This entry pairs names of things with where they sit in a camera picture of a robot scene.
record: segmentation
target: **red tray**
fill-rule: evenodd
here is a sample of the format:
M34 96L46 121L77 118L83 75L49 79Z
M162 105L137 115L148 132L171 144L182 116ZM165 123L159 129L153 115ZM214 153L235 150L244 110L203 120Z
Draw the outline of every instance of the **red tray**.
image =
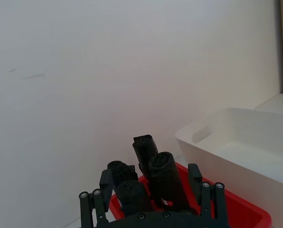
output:
M200 212L200 206L197 205L197 202L194 198L193 192L190 188L188 181L188 169L177 163L177 168L179 170L179 175L181 181L183 183L185 193L189 200L189 203L192 207ZM147 191L149 192L146 186L146 179L142 176L139 178L139 181L142 182ZM253 205L252 203L238 197L237 195L225 190L226 195L226 204L227 204L227 212L228 212L228 221L231 228L270 228L272 225L270 215L262 210L261 208ZM163 209L159 209L155 206L154 202L152 202L155 210L160 211ZM116 195L113 195L110 202L110 210L114 215L116 220L124 218L124 214L120 211L120 205ZM212 217L214 216L214 207L211 206Z

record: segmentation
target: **black cylinder object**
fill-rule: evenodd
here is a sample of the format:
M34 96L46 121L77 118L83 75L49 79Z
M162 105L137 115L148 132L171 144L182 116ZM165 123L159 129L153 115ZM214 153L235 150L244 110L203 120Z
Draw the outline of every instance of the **black cylinder object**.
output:
M179 173L169 152L161 152L149 161L151 191L155 203L165 210L191 210Z
M154 210L144 185L136 180L121 183L116 195L125 216Z
M134 137L133 148L135 150L141 172L149 180L149 161L158 154L155 142L151 135Z
M128 180L138 180L134 165L126 165L121 161L112 161L108 164L108 169L111 170L114 191L116 192L118 186Z

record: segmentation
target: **white container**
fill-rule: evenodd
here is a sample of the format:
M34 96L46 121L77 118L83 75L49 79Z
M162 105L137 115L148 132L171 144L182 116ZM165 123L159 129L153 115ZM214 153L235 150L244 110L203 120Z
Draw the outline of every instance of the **white container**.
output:
M273 226L283 228L283 114L224 109L176 138L187 163L266 210Z

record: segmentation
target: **screw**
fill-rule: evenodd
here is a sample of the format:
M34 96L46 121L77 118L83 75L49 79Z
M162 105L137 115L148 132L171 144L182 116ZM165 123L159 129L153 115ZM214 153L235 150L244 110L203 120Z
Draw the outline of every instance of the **screw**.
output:
M138 217L139 220L142 220L142 219L145 218L145 215L141 213L141 214L139 214L137 217Z
M222 184L217 184L217 187L218 187L219 189L222 189L224 186L223 186Z
M87 196L87 194L86 194L85 192L80 195L81 198L84 198L84 197L86 197L86 196Z
M163 215L164 218L169 218L170 217L170 214L168 212L166 212L166 211L163 212L162 215Z

